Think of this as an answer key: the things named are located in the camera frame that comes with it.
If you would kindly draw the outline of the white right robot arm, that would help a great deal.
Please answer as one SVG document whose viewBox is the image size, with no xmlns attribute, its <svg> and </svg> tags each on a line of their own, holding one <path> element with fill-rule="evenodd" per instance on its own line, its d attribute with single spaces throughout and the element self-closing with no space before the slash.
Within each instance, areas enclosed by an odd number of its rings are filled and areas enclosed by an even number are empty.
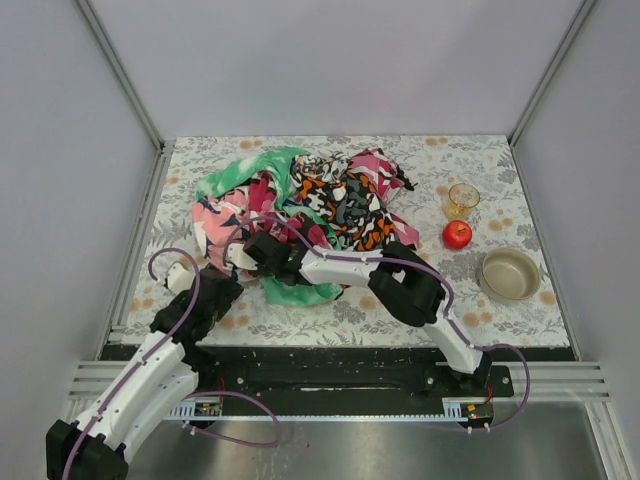
<svg viewBox="0 0 640 480">
<path fill-rule="evenodd" d="M 459 389 L 487 385 L 491 359 L 463 332 L 453 311 L 452 286 L 400 242 L 381 250 L 336 252 L 306 240 L 285 244 L 257 232 L 243 246 L 232 247 L 229 259 L 239 268 L 288 286 L 335 283 L 368 288 L 394 319 L 426 331 Z"/>
</svg>

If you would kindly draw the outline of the pink navy leaf-print cloth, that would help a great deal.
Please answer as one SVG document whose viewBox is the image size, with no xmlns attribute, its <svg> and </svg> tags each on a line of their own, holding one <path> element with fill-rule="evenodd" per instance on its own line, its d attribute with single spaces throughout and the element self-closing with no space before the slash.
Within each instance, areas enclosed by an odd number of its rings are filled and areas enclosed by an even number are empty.
<svg viewBox="0 0 640 480">
<path fill-rule="evenodd" d="M 232 238 L 234 242 L 244 242 L 255 231 L 248 225 L 235 231 L 237 225 L 252 216 L 248 192 L 247 187 L 239 187 L 220 198 L 205 196 L 191 208 L 194 234 L 202 256 L 225 274 L 231 273 L 231 264 L 223 261 L 227 241 Z"/>
</svg>

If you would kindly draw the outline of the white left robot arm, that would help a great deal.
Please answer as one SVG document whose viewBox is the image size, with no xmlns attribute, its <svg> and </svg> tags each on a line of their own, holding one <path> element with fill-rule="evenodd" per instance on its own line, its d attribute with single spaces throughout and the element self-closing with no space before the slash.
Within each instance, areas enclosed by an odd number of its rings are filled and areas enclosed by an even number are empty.
<svg viewBox="0 0 640 480">
<path fill-rule="evenodd" d="M 157 312 L 150 331 L 114 381 L 71 422 L 45 439 L 49 479 L 123 479 L 142 443 L 198 386 L 215 386 L 215 356 L 200 347 L 240 297 L 242 286 L 212 267 Z"/>
</svg>

